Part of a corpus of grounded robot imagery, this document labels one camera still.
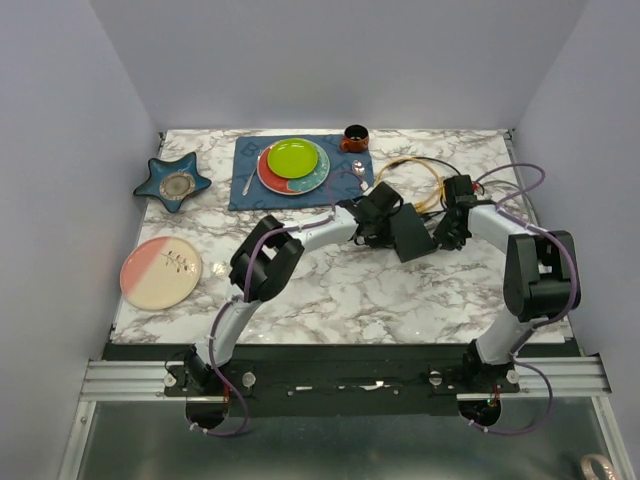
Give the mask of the black network switch box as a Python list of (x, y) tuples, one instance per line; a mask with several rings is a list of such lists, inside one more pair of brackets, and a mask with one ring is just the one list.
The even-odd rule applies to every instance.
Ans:
[(421, 215), (411, 203), (404, 204), (390, 218), (390, 232), (393, 248), (402, 263), (421, 258), (437, 250), (437, 245), (429, 234)]

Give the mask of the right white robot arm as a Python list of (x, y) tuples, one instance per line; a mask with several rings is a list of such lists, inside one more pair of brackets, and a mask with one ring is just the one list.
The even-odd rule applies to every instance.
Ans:
[(575, 243), (565, 230), (544, 230), (478, 199), (468, 175), (446, 179), (444, 194), (446, 214), (434, 232), (438, 247), (460, 250), (478, 236), (505, 254), (504, 307), (451, 371), (467, 389), (480, 392), (506, 377), (534, 332), (579, 306)]

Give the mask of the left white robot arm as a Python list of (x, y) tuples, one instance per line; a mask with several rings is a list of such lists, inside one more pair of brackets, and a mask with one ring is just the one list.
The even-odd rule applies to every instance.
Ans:
[(184, 356), (188, 384), (201, 395), (230, 388), (220, 367), (231, 360), (258, 308), (287, 286), (303, 255), (357, 239), (384, 238), (403, 205), (401, 195), (382, 182), (365, 195), (341, 200), (328, 212), (298, 222), (263, 217), (231, 257), (226, 299), (210, 332)]

